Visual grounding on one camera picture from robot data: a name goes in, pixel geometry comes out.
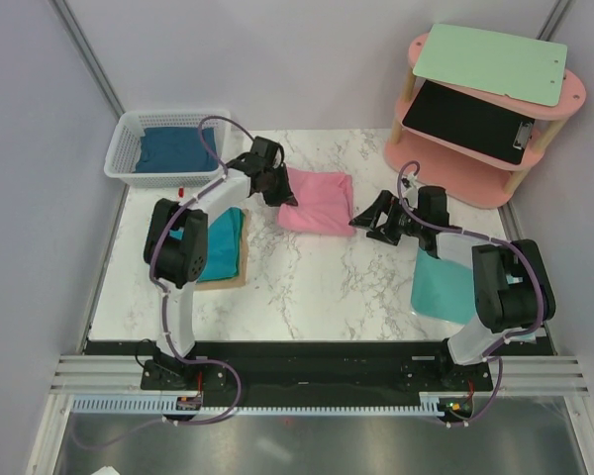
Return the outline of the pink t-shirt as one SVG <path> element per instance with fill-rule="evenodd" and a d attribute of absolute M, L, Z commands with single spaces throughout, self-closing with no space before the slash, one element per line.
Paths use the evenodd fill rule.
<path fill-rule="evenodd" d="M 349 224 L 353 212 L 352 177 L 343 172 L 313 172 L 288 169 L 296 206 L 282 205 L 279 227 L 296 233 L 330 237 L 352 237 Z"/>

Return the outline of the tan t-shirt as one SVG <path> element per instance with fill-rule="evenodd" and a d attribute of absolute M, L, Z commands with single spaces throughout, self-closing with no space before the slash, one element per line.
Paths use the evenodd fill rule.
<path fill-rule="evenodd" d="M 198 291 L 217 291 L 229 290 L 244 287 L 247 283 L 247 265 L 248 265 L 248 214 L 242 210 L 245 218 L 242 229 L 241 238 L 241 253 L 240 253 L 240 270 L 239 275 L 222 281 L 214 282 L 199 282 L 196 283 Z"/>

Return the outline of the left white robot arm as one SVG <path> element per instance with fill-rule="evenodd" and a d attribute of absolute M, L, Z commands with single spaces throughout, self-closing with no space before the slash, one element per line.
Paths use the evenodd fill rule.
<path fill-rule="evenodd" d="M 210 225 L 257 193 L 269 207 L 298 204 L 278 142 L 255 137 L 248 151 L 221 167 L 222 173 L 187 202 L 158 200 L 149 222 L 144 261 L 160 294 L 161 335 L 146 371 L 162 369 L 163 378 L 176 389 L 189 388 L 198 374 L 196 363 L 185 356 L 196 343 L 193 294 L 208 263 Z"/>

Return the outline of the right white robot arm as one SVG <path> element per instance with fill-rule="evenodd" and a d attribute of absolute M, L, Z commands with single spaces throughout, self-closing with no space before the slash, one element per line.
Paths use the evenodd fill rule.
<path fill-rule="evenodd" d="M 452 225 L 446 191 L 438 186 L 380 192 L 349 221 L 368 238 L 396 245 L 418 242 L 412 292 L 415 310 L 432 317 L 462 314 L 434 364 L 436 382 L 456 389 L 469 367 L 489 361 L 500 346 L 536 331 L 555 313 L 555 300 L 538 245 L 506 241 Z"/>

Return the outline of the teal t-shirt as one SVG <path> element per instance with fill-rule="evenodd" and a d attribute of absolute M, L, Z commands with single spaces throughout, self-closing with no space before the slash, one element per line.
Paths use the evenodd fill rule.
<path fill-rule="evenodd" d="M 239 275 L 244 218 L 240 208 L 232 207 L 210 225 L 207 264 L 199 282 L 222 281 Z"/>

